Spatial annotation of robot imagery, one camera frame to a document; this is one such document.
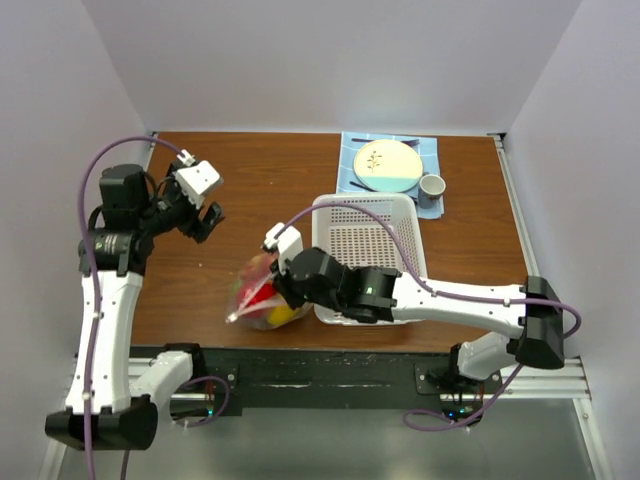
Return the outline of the yellow fake lemon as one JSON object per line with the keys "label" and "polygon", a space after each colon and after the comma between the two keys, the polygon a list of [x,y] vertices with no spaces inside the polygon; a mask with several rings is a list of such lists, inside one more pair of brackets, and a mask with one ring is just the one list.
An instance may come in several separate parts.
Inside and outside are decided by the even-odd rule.
{"label": "yellow fake lemon", "polygon": [[296,315],[297,311],[286,305],[275,306],[267,316],[267,323],[271,328],[279,328],[293,321]]}

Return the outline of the clear zip top bag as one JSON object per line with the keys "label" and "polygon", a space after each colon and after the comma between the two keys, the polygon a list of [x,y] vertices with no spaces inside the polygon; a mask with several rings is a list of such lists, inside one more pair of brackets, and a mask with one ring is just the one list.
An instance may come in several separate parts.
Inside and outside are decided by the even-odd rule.
{"label": "clear zip top bag", "polygon": [[311,304],[292,309],[273,285],[271,265],[278,255],[260,253],[240,270],[229,294],[225,322],[255,330],[273,330],[301,319]]}

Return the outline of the white plastic basket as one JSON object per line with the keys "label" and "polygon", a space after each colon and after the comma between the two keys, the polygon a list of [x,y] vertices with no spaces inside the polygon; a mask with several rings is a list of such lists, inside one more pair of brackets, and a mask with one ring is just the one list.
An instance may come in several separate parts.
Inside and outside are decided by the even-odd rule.
{"label": "white plastic basket", "polygon": [[350,268],[378,266],[427,276],[413,200],[402,193],[338,193],[317,197],[311,245]]}

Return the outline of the red fake apple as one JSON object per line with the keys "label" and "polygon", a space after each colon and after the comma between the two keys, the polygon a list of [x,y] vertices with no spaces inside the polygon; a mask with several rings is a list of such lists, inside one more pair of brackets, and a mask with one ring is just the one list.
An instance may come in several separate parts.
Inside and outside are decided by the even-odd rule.
{"label": "red fake apple", "polygon": [[243,310],[255,306],[262,301],[270,300],[276,295],[276,291],[270,282],[261,286],[257,282],[241,284],[235,293],[237,309]]}

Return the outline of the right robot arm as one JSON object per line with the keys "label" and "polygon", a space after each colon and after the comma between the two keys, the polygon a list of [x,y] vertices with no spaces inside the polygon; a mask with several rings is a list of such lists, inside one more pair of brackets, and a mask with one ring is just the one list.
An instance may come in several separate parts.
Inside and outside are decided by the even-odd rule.
{"label": "right robot arm", "polygon": [[451,349],[445,379],[459,393],[514,364],[546,370],[565,364],[562,307],[540,277],[506,286],[430,281],[392,268],[350,268],[317,247],[278,260],[271,270],[289,306],[323,307],[343,325],[433,320],[486,330]]}

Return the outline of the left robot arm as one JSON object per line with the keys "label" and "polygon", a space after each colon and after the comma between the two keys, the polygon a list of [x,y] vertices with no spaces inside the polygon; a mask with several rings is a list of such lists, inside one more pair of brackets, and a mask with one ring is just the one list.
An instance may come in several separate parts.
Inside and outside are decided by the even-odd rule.
{"label": "left robot arm", "polygon": [[64,408],[47,416],[45,432],[75,450],[146,450],[159,412],[178,389],[200,390],[207,380],[197,343],[163,347],[150,368],[129,380],[133,316],[157,236],[173,229],[204,242],[223,219],[217,203],[203,205],[222,178],[207,161],[174,161],[162,194],[139,165],[102,172],[102,203],[91,214],[78,251],[83,323],[79,352]]}

